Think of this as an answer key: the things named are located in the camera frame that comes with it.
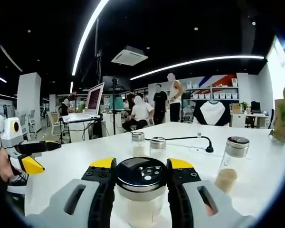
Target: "air conditioner unit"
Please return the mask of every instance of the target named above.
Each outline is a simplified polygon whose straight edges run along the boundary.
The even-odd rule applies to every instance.
[[[131,46],[127,46],[124,50],[119,52],[118,55],[115,56],[111,62],[134,66],[146,60],[147,58],[148,57],[144,55],[143,51]]]

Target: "laptop screen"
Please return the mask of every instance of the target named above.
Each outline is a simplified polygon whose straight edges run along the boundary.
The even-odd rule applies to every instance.
[[[97,114],[100,106],[100,100],[103,93],[104,83],[101,83],[89,90],[85,111],[89,114]]]

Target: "glass jar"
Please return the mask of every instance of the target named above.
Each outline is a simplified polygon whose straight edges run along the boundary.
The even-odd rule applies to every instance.
[[[132,148],[133,148],[133,157],[149,156],[148,154],[146,154],[146,151],[144,149],[144,133],[143,132],[132,133]]]
[[[166,139],[162,137],[154,137],[150,140],[150,157],[160,160],[167,165],[166,155]]]
[[[166,191],[166,167],[153,158],[129,158],[115,169],[119,211],[130,226],[151,227],[160,215]]]
[[[229,193],[239,177],[248,147],[249,140],[244,137],[235,136],[227,139],[224,157],[214,183],[223,192]]]

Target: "person in white tank top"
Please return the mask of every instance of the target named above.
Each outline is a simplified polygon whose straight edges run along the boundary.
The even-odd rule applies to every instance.
[[[184,88],[180,82],[175,79],[173,73],[169,73],[167,79],[169,82],[172,82],[169,95],[170,121],[178,122],[180,120],[181,95],[184,92]]]

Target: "man in white t-shirt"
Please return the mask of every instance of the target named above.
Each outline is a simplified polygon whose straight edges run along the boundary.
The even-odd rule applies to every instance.
[[[127,117],[127,121],[123,123],[123,128],[126,131],[131,131],[131,126],[136,125],[136,129],[142,129],[148,125],[147,119],[152,119],[154,115],[153,107],[146,102],[143,102],[141,96],[134,98],[135,105],[133,106],[132,113]]]

